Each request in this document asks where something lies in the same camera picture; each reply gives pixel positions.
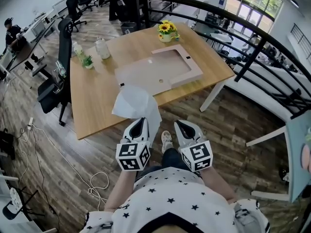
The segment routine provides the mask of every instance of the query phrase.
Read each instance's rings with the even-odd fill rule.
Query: potted plant
[[[170,42],[176,35],[178,35],[176,26],[171,21],[162,21],[162,24],[159,25],[159,40]]]
[[[93,67],[93,61],[92,61],[92,56],[89,55],[88,57],[84,58],[83,60],[83,66],[87,69],[91,69]]]

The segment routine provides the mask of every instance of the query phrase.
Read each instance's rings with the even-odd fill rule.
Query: shoe
[[[172,136],[170,134],[170,132],[168,132],[167,130],[162,132],[161,135],[161,140],[162,140],[162,153],[164,154],[164,152],[173,147],[173,142],[172,142]]]

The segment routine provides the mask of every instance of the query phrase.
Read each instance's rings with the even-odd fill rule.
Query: office desk
[[[9,70],[7,70],[7,67],[4,67],[3,65],[1,65],[1,63],[0,63],[0,68],[4,72],[6,72],[8,75],[12,74],[19,81],[21,81],[25,86],[28,86],[31,88],[31,86],[28,83],[26,83],[23,79],[21,79],[17,74],[14,73],[14,69],[16,67],[18,67],[20,64],[29,60],[31,54],[34,52],[34,49],[38,44],[41,47],[41,49],[44,51],[44,53],[46,53],[46,51],[44,50],[44,48],[40,44],[40,40],[51,29],[51,27],[54,25],[54,23],[55,23],[55,20],[50,22],[48,24],[48,26],[46,27],[46,29],[37,37],[37,39],[35,41],[33,41],[31,43],[27,43],[22,48],[22,50],[16,55],[14,61],[12,62],[11,66],[9,67]]]
[[[301,151],[304,144],[306,144],[305,136],[308,133],[309,127],[311,127],[310,110],[305,114],[288,121],[286,126],[246,143],[247,147],[252,146],[283,133],[285,134],[289,162],[288,194],[252,191],[251,195],[265,199],[284,200],[291,203],[296,200],[311,179],[311,174],[301,167]]]
[[[118,124],[125,118],[111,114],[120,91],[115,69],[150,57],[151,51],[181,44],[203,72],[203,78],[155,95],[159,106],[190,95],[234,75],[221,57],[191,28],[176,24],[179,41],[162,43],[157,27],[123,35],[107,42],[111,56],[102,60],[95,47],[85,51],[92,55],[95,69],[85,69],[79,59],[70,62],[71,101],[75,131],[78,139]]]
[[[42,39],[42,37],[51,29],[51,27],[54,25],[55,20],[50,22],[48,24],[48,26],[46,27],[46,29],[41,32],[41,34],[36,38],[36,40],[34,40],[31,43],[27,43],[22,50],[16,55],[16,58],[14,60],[14,62],[12,63],[12,66],[10,67],[10,71],[12,71],[14,68],[16,68],[17,66],[19,66],[21,63],[27,61],[27,59],[29,59],[29,57],[31,56],[31,54],[34,52],[34,49],[37,45],[40,46],[40,48],[42,49],[42,51],[44,51],[45,53],[47,53],[44,48],[41,46],[40,44],[40,40]]]
[[[210,36],[212,36],[213,38],[220,40],[222,42],[231,44],[232,43],[232,39],[229,37],[229,35],[227,34],[223,34],[223,33],[211,33]],[[218,50],[221,46],[220,43],[217,43],[215,41],[212,40],[212,44],[211,44],[212,48],[214,48],[215,50]]]

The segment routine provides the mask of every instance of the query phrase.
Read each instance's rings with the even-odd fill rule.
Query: star-print shirt
[[[270,231],[256,200],[229,205],[196,174],[168,167],[136,181],[133,194],[114,213],[88,213],[81,233],[148,233],[168,224],[191,233]]]

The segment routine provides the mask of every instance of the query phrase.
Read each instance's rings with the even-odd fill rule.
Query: sunflower
[[[171,29],[172,29],[173,31],[176,31],[176,30],[177,30],[175,24],[173,24],[172,22],[169,22],[169,25],[170,25],[170,27],[171,27]]]
[[[171,26],[168,23],[160,24],[159,31],[160,32],[168,32],[170,30],[170,27]]]

